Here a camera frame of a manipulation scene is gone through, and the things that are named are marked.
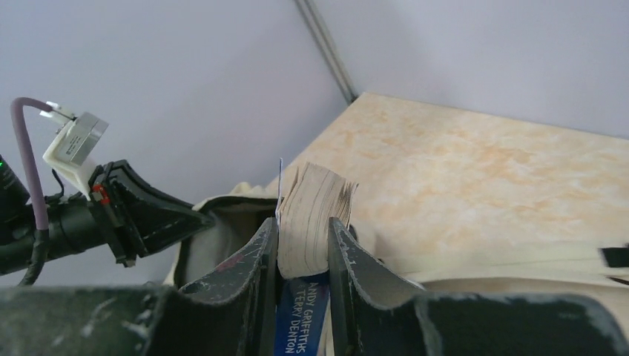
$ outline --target purple cable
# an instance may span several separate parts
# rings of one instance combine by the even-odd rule
[[[17,98],[11,102],[13,130],[16,132],[22,165],[26,172],[26,182],[30,193],[30,201],[33,204],[33,215],[35,216],[35,227],[37,227],[37,230],[48,230],[48,212],[46,210],[46,202],[44,201],[42,182],[39,181],[39,174],[37,173],[33,147],[30,145],[30,137],[26,129],[24,106],[31,106],[46,112],[51,112],[53,107],[39,100],[24,97]]]

